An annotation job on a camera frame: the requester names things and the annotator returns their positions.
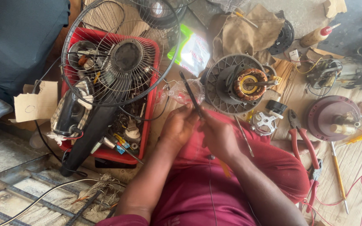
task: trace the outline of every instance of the yellow wire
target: yellow wire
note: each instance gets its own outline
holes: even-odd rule
[[[314,69],[314,67],[317,65],[317,63],[318,63],[321,59],[322,59],[322,58],[319,58],[319,60],[314,64],[314,66],[312,66],[312,68],[311,68],[309,71],[307,71],[307,72],[301,72],[301,71],[299,71],[299,69],[297,68],[297,63],[298,63],[298,62],[296,62],[296,70],[297,70],[299,73],[301,73],[301,74],[306,74],[306,73],[312,71],[312,69]]]

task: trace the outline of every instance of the red plastic tray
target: red plastic tray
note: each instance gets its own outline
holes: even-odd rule
[[[119,34],[113,34],[113,33],[107,34],[107,32],[104,32],[104,31],[97,31],[97,30],[88,29],[88,28],[76,28],[75,32],[73,33],[73,35],[69,41],[68,50],[71,48],[71,46],[73,44],[75,44],[78,41],[91,41],[92,43],[98,45],[98,42],[101,39],[103,39],[103,37],[105,35],[108,35],[110,40],[114,40],[117,43],[119,43],[125,39],[132,38],[132,39],[135,39],[135,40],[141,42],[142,44],[145,44],[145,45],[148,45],[148,46],[154,48],[155,56],[154,56],[154,61],[153,61],[153,67],[156,69],[155,71],[158,71],[158,60],[159,60],[160,49],[159,49],[157,43],[151,39],[146,39],[146,38],[141,38],[141,37],[132,37],[132,36],[128,36],[128,35],[119,35]],[[64,75],[69,78],[69,81],[72,84],[74,84],[79,79],[77,77],[77,75],[73,75],[73,74],[76,74],[77,70],[74,69],[73,67],[69,66],[68,59],[67,59],[65,67],[63,68],[63,71],[64,71]],[[153,72],[153,75],[150,78],[150,85],[153,85],[156,81],[157,81],[156,72]],[[61,96],[64,96],[68,89],[69,89],[69,87],[68,87],[67,83],[63,82],[62,88],[61,88]],[[146,119],[152,118],[153,110],[154,110],[155,94],[156,94],[156,88],[154,88],[152,91],[150,91],[147,95],[147,103],[146,103],[146,110],[145,110]],[[143,157],[143,154],[144,154],[144,151],[146,148],[146,143],[148,141],[149,129],[150,129],[150,121],[144,121],[143,129],[142,129],[142,139],[141,139],[140,151],[139,151],[139,156],[138,156],[139,159],[142,159],[142,157]],[[62,145],[60,146],[60,148],[62,150],[67,150],[68,148],[71,148],[71,147],[72,147],[71,141],[69,141],[69,140],[63,141]],[[138,163],[138,161],[135,160],[129,154],[120,154],[119,152],[117,152],[114,149],[103,148],[103,147],[100,147],[99,149],[97,149],[97,151],[95,151],[93,154],[91,154],[91,156],[96,157],[96,158],[108,159],[108,160],[115,161],[115,162],[122,162],[122,163],[126,163],[126,164],[137,164]]]

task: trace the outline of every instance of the red bottle cap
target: red bottle cap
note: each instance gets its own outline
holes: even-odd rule
[[[331,27],[327,26],[327,27],[322,28],[321,29],[321,35],[326,36],[326,35],[332,33],[332,30],[327,31],[327,29],[329,29],[329,28],[331,28]]]

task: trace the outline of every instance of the fan guard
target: fan guard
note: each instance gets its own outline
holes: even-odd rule
[[[205,80],[205,99],[218,111],[227,115],[246,113],[260,103],[263,96],[256,100],[242,102],[232,97],[224,90],[227,77],[239,66],[255,68],[264,71],[262,65],[247,54],[231,54],[218,60],[208,71]]]
[[[167,54],[173,47],[175,52],[171,54],[178,53],[180,26],[172,5],[165,0],[158,1],[165,5],[162,11],[173,15],[175,20],[165,29],[155,26],[158,21],[144,16],[154,9],[142,12],[146,6],[142,7],[139,0],[85,1],[87,6],[70,28],[62,50],[64,81],[81,100],[102,107],[125,105],[139,100],[164,79],[175,60],[168,59]],[[71,47],[80,41],[91,44],[83,43],[89,47],[78,51],[94,53],[71,52]],[[85,70],[79,70],[82,65],[77,62],[82,57],[88,63]],[[74,87],[84,77],[87,77],[87,86],[92,87],[93,100],[84,99]],[[106,98],[120,92],[127,92],[121,101]]]

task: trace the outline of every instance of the glue bottle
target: glue bottle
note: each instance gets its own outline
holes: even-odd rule
[[[300,39],[300,45],[306,48],[325,40],[329,36],[329,34],[332,33],[332,29],[339,25],[340,24],[336,24],[333,27],[327,26],[324,28],[319,27],[315,29],[313,32],[305,35]]]

